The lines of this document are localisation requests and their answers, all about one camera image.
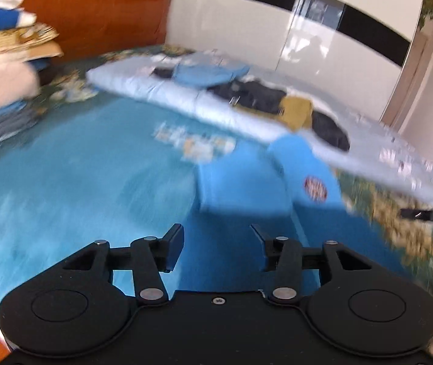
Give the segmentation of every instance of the orange headboard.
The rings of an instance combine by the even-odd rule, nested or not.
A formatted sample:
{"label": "orange headboard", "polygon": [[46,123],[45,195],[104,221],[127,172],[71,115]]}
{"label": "orange headboard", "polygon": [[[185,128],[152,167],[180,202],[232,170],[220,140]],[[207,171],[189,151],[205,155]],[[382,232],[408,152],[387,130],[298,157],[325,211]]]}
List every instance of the orange headboard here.
{"label": "orange headboard", "polygon": [[24,0],[59,32],[65,60],[163,43],[170,0]]}

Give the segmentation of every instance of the wardrobe door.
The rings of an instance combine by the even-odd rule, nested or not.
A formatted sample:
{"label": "wardrobe door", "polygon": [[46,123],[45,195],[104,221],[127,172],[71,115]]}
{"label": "wardrobe door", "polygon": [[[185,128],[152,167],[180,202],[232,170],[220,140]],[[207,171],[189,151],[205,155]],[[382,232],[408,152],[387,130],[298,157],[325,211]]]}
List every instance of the wardrobe door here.
{"label": "wardrobe door", "polygon": [[379,120],[422,0],[298,0],[277,70]]}
{"label": "wardrobe door", "polygon": [[296,0],[172,0],[167,42],[275,70]]}

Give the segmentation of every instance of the clothes pile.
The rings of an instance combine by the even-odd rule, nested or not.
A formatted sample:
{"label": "clothes pile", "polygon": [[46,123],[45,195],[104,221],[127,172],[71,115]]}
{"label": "clothes pile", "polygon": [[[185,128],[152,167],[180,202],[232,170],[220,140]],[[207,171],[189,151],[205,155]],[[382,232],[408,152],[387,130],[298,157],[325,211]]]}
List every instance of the clothes pile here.
{"label": "clothes pile", "polygon": [[58,32],[36,23],[37,16],[20,8],[23,0],[0,0],[0,64],[32,62],[36,69],[49,65],[49,58],[63,52],[53,40]]}
{"label": "clothes pile", "polygon": [[0,142],[32,127],[39,115],[26,101],[40,91],[38,70],[61,56],[51,26],[20,8],[23,0],[0,0]]}
{"label": "clothes pile", "polygon": [[329,145],[348,152],[350,141],[333,118],[314,111],[309,99],[298,97],[274,84],[247,75],[244,64],[177,64],[156,67],[152,74],[179,85],[207,90],[243,112],[277,120],[292,132],[312,129]]}

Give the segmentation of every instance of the bed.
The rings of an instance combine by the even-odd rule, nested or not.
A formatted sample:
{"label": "bed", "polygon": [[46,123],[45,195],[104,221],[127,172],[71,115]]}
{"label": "bed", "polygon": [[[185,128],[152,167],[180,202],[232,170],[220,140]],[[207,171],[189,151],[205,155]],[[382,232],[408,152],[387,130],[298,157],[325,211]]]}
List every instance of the bed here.
{"label": "bed", "polygon": [[[161,236],[192,212],[198,163],[243,144],[264,147],[235,132],[87,83],[86,73],[108,62],[192,53],[163,45],[169,0],[55,1],[25,0],[26,9],[60,32],[65,62],[30,101],[44,119],[0,144],[0,299],[93,240],[126,246],[146,235]],[[208,149],[210,138],[225,146],[214,146],[209,157],[201,149]],[[184,146],[188,140],[205,147],[193,152]],[[341,170],[335,174],[349,212],[373,225],[389,251],[433,295],[433,226],[397,217],[399,207],[423,204],[356,175]],[[233,223],[238,222],[229,223],[228,231]],[[191,249],[200,256],[205,251],[216,256],[211,249],[218,243]],[[238,270],[240,265],[232,266]],[[179,287],[181,273],[165,275],[169,292]],[[130,274],[117,273],[114,283],[131,293]]]}

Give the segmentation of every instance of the blue bedsheet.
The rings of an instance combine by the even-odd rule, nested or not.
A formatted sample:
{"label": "blue bedsheet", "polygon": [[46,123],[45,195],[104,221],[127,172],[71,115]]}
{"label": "blue bedsheet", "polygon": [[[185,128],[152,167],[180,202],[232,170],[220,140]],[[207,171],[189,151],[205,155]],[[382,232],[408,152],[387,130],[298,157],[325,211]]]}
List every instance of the blue bedsheet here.
{"label": "blue bedsheet", "polygon": [[[103,94],[90,103],[53,110],[2,148],[0,299],[96,239],[120,247],[162,237],[191,209],[195,165],[153,132],[162,122],[222,132],[133,99]],[[174,291],[178,273],[164,280]],[[130,273],[116,273],[114,283],[133,292]]]}

